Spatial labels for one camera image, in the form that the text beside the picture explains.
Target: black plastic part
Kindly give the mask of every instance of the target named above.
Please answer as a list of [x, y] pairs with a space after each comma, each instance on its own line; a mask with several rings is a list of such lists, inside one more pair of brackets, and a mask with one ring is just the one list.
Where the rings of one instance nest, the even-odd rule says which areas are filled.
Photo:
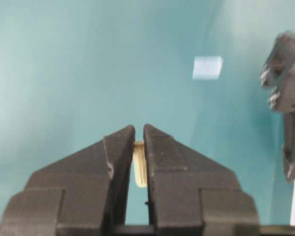
[[151, 125], [144, 141], [156, 235], [258, 235], [253, 199], [231, 170]]
[[133, 143], [128, 126], [33, 173], [11, 198], [0, 236], [96, 236], [123, 224]]
[[126, 226], [134, 128], [128, 126], [29, 179], [0, 236], [256, 236], [253, 199], [231, 170], [144, 127], [149, 226]]
[[284, 113], [284, 172], [295, 179], [295, 34], [279, 35], [260, 77], [262, 86], [273, 87], [270, 108]]

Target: black mechanical part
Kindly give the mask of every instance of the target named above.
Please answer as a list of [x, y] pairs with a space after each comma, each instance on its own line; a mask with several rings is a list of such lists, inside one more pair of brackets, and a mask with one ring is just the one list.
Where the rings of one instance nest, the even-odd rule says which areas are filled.
[[273, 87], [269, 103], [274, 111], [284, 113], [284, 172], [288, 181], [295, 179], [295, 34], [279, 35], [268, 57], [260, 83]]
[[128, 126], [32, 174], [0, 236], [97, 236], [125, 221], [134, 143]]
[[234, 172], [151, 125], [144, 141], [156, 235], [258, 235], [253, 199]]
[[33, 173], [13, 196], [0, 236], [256, 236], [253, 199], [233, 171], [144, 127], [148, 172], [147, 226], [127, 226], [125, 212], [134, 128]]

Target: teal wall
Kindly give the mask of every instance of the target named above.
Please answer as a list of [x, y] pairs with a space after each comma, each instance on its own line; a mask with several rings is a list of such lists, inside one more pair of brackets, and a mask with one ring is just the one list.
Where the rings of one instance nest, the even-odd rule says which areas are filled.
[[[30, 173], [145, 123], [236, 171], [261, 222], [288, 223], [282, 118], [258, 76], [295, 0], [0, 0], [0, 218]], [[216, 81], [194, 57], [222, 56]], [[130, 186], [127, 223], [147, 223]]]

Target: teal background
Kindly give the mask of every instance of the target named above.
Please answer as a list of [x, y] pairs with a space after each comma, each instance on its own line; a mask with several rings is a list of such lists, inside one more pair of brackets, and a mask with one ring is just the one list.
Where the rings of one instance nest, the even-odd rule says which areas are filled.
[[[258, 77], [295, 0], [0, 0], [0, 218], [36, 169], [145, 123], [236, 171], [263, 224], [287, 224], [282, 117]], [[195, 56], [221, 56], [216, 81]], [[128, 224], [147, 224], [130, 185]]]

